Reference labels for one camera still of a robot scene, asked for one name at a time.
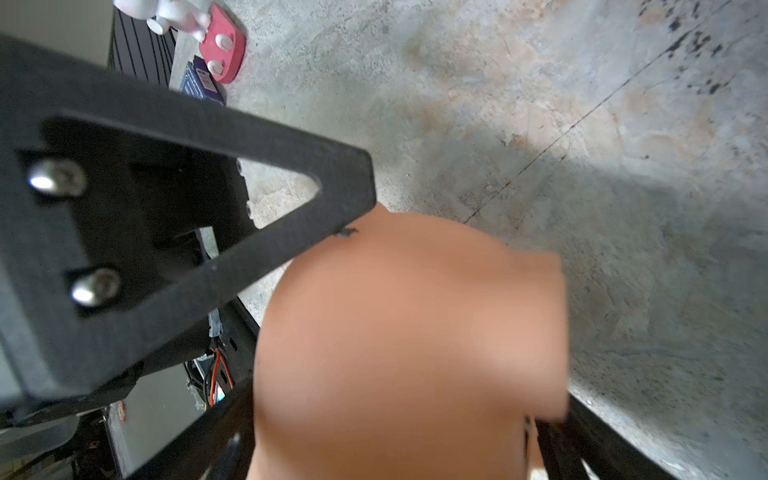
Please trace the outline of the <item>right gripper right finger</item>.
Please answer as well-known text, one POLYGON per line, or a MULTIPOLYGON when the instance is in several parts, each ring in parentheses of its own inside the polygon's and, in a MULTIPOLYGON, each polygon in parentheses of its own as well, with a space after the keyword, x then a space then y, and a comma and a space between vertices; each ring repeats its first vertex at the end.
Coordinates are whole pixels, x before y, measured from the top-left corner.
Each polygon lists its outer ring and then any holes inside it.
POLYGON ((574 396, 564 420, 535 425, 550 479, 674 479, 574 396))

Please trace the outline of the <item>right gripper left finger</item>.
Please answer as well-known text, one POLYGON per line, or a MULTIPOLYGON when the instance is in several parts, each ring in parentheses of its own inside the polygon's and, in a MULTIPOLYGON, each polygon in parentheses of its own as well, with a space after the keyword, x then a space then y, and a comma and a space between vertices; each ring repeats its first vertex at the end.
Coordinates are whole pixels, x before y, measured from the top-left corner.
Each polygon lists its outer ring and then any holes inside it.
POLYGON ((244 479, 255 449, 253 385, 236 385, 132 479, 244 479))

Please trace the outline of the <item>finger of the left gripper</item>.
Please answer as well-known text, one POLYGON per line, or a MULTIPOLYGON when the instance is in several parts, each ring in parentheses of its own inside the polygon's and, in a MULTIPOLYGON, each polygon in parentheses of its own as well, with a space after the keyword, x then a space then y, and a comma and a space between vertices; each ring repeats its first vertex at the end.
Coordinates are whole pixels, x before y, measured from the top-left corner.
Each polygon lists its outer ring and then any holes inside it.
POLYGON ((368 212, 359 148, 1 40, 1 404, 87 395, 368 212))

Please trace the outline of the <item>pink piggy bank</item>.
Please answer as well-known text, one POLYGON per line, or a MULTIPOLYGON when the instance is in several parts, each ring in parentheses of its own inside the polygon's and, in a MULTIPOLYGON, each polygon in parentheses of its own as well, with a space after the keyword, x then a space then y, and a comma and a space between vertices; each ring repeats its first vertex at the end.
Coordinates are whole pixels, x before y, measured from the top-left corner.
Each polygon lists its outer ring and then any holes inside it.
POLYGON ((553 252, 377 205, 301 254, 266 307, 252 479, 525 479, 568 405, 553 252))

